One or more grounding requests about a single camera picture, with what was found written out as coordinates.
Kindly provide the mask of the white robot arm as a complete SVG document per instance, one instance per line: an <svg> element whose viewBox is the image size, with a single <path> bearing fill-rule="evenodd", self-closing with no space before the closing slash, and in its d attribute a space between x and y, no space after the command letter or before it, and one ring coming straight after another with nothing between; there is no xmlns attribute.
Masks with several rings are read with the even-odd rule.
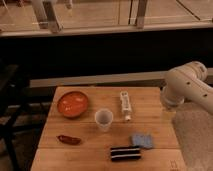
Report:
<svg viewBox="0 0 213 171"><path fill-rule="evenodd" d="M213 115L213 87L205 83L208 71L204 64L192 61L165 73L166 85L160 100L166 108L175 108L189 99Z"/></svg>

